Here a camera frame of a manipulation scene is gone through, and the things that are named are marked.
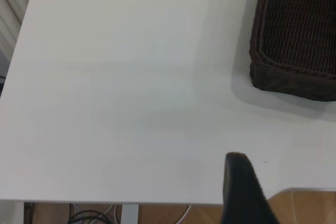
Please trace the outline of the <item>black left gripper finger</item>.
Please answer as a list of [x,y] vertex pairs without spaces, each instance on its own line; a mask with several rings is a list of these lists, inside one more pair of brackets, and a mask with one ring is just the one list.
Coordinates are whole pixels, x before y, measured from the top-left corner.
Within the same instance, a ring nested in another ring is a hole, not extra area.
[[225,156],[221,223],[278,223],[254,168],[243,153]]

